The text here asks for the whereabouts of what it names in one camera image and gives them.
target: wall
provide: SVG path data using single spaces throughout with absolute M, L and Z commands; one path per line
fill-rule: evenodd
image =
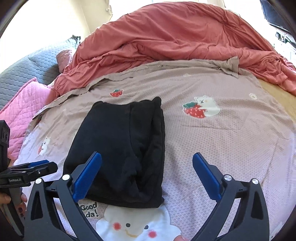
M 259 0 L 224 0 L 227 9 L 238 13 L 257 32 L 274 44 L 275 31 L 264 19 L 262 6 Z
M 29 0 L 0 38 L 0 73 L 22 57 L 72 35 L 84 39 L 109 21 L 106 0 Z
M 218 6 L 224 6 L 223 0 L 109 0 L 112 7 L 113 16 L 111 21 L 119 19 L 122 15 L 136 11 L 137 9 L 159 2 L 180 2 L 180 1 L 191 1 L 191 2 L 201 2 L 210 3 Z
M 85 20 L 92 33 L 97 27 L 109 22 L 111 15 L 106 11 L 106 0 L 78 0 L 82 7 Z

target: cartoon face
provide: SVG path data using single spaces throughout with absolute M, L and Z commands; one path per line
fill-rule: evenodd
M 195 97 L 195 102 L 197 102 L 200 106 L 207 108 L 207 107 L 216 107 L 217 104 L 212 97 L 208 97 L 204 95 L 203 97 Z
M 181 231 L 170 225 L 170 217 L 164 205 L 159 208 L 134 209 L 109 205 L 96 224 L 97 233 L 104 241 L 173 241 Z
M 45 153 L 49 142 L 50 142 L 50 138 L 46 137 L 38 149 L 38 154 L 42 155 Z
M 212 97 L 206 95 L 203 97 L 194 97 L 194 101 L 200 105 L 199 109 L 205 110 L 204 115 L 206 117 L 217 115 L 221 111 L 221 108 Z

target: blue clamp handle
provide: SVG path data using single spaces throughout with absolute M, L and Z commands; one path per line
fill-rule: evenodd
M 199 152 L 193 155 L 192 164 L 209 197 L 219 202 L 222 199 L 223 174 L 216 166 L 208 164 Z
M 98 152 L 94 152 L 85 164 L 79 165 L 83 168 L 78 177 L 72 173 L 72 191 L 73 200 L 77 203 L 80 199 L 85 198 L 90 186 L 93 183 L 95 176 L 100 170 L 102 165 L 102 157 Z
M 46 164 L 46 163 L 49 163 L 49 161 L 48 160 L 43 160 L 43 161 L 31 162 L 28 165 L 28 168 L 32 168 L 32 167 L 35 167 L 35 166 L 43 165 L 43 164 Z

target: crumpled blanket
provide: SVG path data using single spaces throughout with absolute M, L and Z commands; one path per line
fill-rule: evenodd
M 239 67 L 296 95 L 295 67 L 236 14 L 210 4 L 166 2 L 104 24 L 78 47 L 54 83 L 56 95 L 109 73 L 158 60 L 239 57 Z

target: pink bedsheet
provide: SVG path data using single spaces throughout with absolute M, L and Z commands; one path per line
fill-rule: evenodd
M 56 95 L 108 73 L 157 60 L 239 57 L 239 66 L 296 95 L 295 67 L 247 22 L 220 7 L 194 2 L 143 7 L 96 29 L 54 83 Z

